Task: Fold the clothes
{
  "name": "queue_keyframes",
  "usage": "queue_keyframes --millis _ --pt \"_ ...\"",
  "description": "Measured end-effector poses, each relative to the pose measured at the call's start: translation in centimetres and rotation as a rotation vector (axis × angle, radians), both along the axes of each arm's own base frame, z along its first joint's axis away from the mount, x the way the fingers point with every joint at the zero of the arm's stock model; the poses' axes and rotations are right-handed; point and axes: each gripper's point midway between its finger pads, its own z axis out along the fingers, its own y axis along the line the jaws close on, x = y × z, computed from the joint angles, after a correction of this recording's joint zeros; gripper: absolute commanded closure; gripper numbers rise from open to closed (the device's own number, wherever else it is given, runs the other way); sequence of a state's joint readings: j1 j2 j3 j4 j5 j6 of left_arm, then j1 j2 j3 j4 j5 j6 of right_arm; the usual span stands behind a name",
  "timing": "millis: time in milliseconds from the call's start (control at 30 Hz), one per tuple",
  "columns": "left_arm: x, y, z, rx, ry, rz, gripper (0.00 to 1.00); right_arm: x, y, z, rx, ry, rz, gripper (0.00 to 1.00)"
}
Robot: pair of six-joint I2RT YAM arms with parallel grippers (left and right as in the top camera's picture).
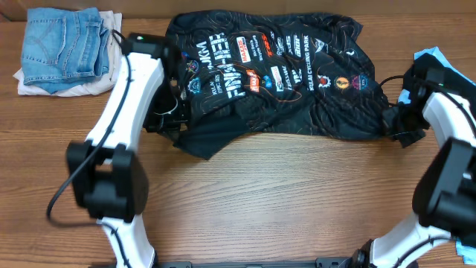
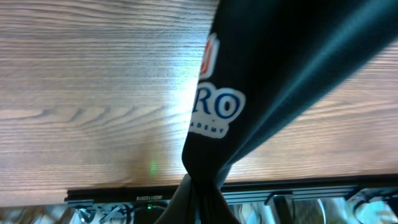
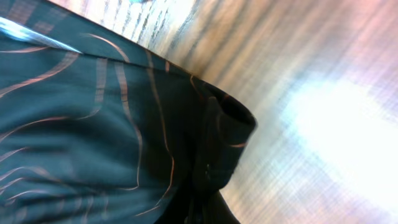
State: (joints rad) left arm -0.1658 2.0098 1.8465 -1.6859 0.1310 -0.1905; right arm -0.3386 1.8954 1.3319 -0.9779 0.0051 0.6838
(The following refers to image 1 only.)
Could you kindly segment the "black printed cycling jersey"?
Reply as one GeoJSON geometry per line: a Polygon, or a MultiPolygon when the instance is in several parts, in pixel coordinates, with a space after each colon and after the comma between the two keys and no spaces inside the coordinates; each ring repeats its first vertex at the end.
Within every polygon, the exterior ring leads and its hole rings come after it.
{"type": "Polygon", "coordinates": [[[387,97],[357,44],[361,30],[332,13],[177,15],[166,35],[184,58],[187,114],[174,145],[209,159],[247,133],[381,138],[387,97]]]}

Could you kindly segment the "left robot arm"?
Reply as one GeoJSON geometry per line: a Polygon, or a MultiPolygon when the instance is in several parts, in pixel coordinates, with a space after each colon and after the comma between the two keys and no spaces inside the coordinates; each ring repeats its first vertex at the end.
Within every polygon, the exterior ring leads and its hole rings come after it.
{"type": "Polygon", "coordinates": [[[142,130],[179,130],[184,106],[173,93],[180,49],[164,36],[112,34],[120,47],[120,72],[100,119],[83,143],[70,143],[66,161],[79,207],[100,226],[117,267],[158,266],[145,230],[143,212],[149,180],[138,159],[142,130]]]}

